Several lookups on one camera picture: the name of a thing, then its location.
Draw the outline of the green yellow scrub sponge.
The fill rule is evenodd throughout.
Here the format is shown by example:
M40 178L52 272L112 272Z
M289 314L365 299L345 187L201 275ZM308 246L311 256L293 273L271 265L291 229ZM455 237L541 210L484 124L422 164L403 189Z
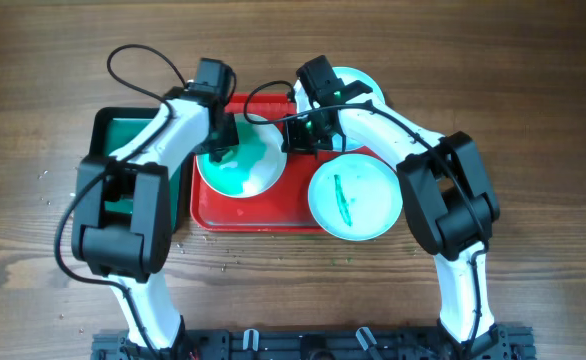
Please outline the green yellow scrub sponge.
M211 163L219 164L228 161L232 156L232 150L219 150L209 154L209 161Z

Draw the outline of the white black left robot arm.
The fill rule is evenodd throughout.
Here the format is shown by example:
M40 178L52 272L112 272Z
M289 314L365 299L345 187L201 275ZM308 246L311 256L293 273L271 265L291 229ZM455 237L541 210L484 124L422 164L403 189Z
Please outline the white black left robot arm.
M226 85L175 87L157 109L104 108L96 115L76 197L60 223L72 226L73 256L87 283L118 298L128 333L120 355L179 359L192 346L163 267L174 232L171 179L192 154L238 142Z

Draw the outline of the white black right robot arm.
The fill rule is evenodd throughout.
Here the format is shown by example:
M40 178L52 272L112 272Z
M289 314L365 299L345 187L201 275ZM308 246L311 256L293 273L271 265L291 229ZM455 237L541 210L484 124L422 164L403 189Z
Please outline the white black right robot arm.
M500 210L474 141L419 127L359 80L298 79L293 94L297 109L286 125L353 139L394 167L408 227L436 264L439 325L463 356L479 355L495 326L486 257Z

